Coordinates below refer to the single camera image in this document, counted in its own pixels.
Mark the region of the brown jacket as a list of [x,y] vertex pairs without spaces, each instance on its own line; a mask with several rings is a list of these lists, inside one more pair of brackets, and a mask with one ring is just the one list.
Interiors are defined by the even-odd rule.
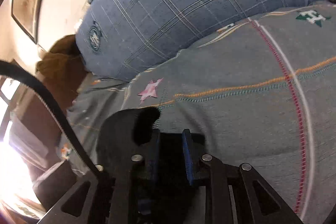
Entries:
[[66,113],[78,96],[78,88],[87,76],[75,35],[59,39],[36,64],[37,78],[51,92]]

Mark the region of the grey patterned bed sheet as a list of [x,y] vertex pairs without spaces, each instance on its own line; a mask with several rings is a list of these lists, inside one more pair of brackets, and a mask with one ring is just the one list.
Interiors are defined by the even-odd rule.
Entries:
[[95,78],[67,119],[92,160],[103,121],[155,106],[163,132],[204,134],[248,162],[304,223],[335,205],[335,5],[316,2],[230,24],[128,83]]

